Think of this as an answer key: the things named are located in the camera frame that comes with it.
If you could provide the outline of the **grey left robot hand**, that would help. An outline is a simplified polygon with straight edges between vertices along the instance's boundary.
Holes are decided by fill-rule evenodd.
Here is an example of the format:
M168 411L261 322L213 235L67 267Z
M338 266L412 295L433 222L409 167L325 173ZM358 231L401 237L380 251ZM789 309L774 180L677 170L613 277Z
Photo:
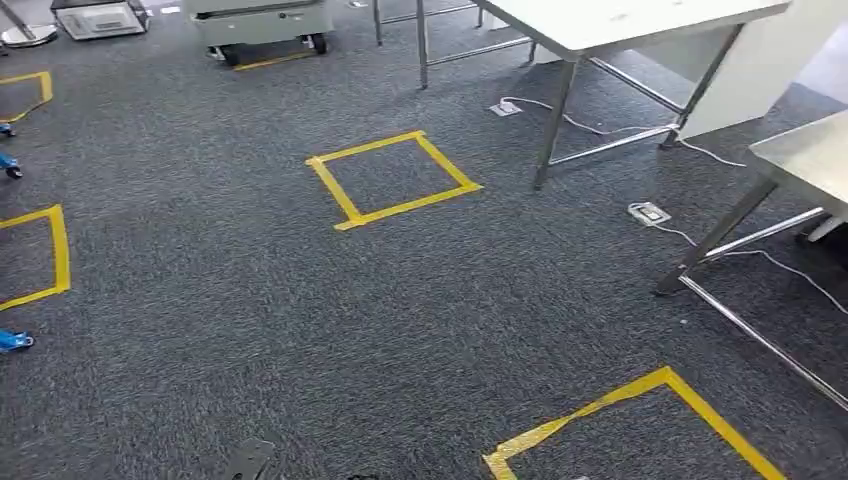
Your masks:
M258 438L243 441L231 456L223 480L264 480L271 476L275 444Z

